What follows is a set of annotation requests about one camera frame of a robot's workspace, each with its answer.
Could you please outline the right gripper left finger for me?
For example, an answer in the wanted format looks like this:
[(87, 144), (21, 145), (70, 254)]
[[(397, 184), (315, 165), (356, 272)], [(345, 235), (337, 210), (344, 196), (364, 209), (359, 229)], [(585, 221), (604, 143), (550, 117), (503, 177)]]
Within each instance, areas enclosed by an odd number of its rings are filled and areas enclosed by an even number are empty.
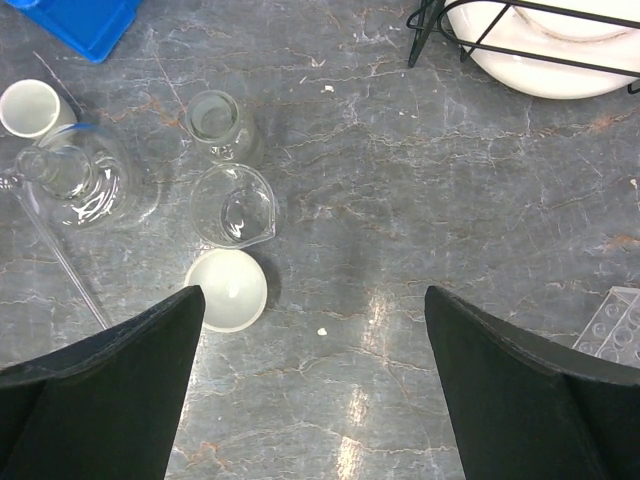
[(189, 286), (1, 372), (4, 479), (162, 479), (205, 311)]

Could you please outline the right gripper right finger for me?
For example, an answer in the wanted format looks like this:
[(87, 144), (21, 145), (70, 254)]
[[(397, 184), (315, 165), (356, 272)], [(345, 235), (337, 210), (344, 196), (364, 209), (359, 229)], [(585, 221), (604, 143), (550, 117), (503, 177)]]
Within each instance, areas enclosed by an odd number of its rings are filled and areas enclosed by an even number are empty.
[(639, 371), (431, 286), (425, 320), (468, 479), (636, 479)]

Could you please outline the round glass flask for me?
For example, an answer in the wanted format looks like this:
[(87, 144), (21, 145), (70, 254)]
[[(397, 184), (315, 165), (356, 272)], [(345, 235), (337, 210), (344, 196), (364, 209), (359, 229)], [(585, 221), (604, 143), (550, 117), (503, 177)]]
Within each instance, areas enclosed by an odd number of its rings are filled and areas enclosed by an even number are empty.
[(108, 130), (68, 124), (21, 150), (18, 175), (44, 218), (69, 230), (134, 223), (144, 205), (144, 163)]

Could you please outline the small glass beaker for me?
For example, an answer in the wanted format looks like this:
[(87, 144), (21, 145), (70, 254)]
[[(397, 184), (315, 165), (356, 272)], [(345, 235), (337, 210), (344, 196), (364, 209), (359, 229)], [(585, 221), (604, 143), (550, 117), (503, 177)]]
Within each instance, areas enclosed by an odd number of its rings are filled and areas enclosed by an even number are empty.
[(203, 240), (217, 248), (243, 249), (276, 236), (278, 202), (258, 170), (226, 162), (192, 185), (189, 215)]

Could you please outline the small glass bottle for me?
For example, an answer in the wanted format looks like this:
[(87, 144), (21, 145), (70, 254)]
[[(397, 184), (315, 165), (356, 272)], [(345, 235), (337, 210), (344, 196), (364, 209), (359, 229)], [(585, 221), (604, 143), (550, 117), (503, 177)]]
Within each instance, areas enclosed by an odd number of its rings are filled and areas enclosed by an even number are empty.
[(187, 105), (185, 122), (196, 148), (214, 163), (256, 167), (264, 156), (254, 117), (226, 92), (195, 95)]

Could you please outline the small white crucible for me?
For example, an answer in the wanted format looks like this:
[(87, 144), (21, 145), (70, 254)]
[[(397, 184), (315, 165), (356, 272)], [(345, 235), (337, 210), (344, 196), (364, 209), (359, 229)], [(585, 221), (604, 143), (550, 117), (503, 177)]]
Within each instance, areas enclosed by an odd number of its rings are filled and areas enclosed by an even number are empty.
[(20, 80), (1, 95), (1, 123), (17, 137), (37, 140), (59, 126), (76, 122), (66, 100), (43, 81)]

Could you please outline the blue plastic divided bin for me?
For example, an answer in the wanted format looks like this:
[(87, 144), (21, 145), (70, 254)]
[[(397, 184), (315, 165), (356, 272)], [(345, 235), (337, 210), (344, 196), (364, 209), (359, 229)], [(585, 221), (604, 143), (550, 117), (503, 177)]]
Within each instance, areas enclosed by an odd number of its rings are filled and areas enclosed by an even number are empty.
[(132, 25), (141, 0), (9, 0), (35, 24), (92, 63), (102, 63)]

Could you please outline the clear acrylic tube rack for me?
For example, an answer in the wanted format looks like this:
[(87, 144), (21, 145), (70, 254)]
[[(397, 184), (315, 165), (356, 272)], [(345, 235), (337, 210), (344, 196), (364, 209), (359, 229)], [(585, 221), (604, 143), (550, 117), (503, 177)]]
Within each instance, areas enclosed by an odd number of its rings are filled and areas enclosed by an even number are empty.
[(639, 368), (639, 290), (612, 287), (573, 349), (609, 362)]

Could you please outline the white ceramic plate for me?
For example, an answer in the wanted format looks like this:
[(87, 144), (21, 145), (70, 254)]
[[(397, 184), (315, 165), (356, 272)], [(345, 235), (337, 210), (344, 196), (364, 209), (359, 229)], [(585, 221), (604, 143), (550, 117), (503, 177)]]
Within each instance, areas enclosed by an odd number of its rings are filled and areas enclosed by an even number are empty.
[(638, 79), (639, 30), (504, 1), (447, 1), (466, 53), (486, 73), (548, 99), (610, 93)]

